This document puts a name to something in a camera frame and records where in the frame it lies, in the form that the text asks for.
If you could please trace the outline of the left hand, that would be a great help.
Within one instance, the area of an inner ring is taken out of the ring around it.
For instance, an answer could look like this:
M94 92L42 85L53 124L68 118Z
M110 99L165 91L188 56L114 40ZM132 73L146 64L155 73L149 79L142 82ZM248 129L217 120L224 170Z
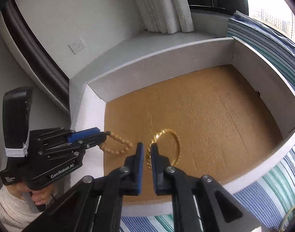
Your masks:
M19 182L16 184L12 184L12 185L8 185L6 186L8 192L13 195L14 197L17 197L21 200L23 200L23 196L22 193L32 193L31 198L32 201L36 204L36 205L43 205L43 204L47 204L48 200L51 197L51 194L54 190L53 185L49 185L41 190L38 191L32 191L31 189L29 189L27 187L27 185L23 182Z

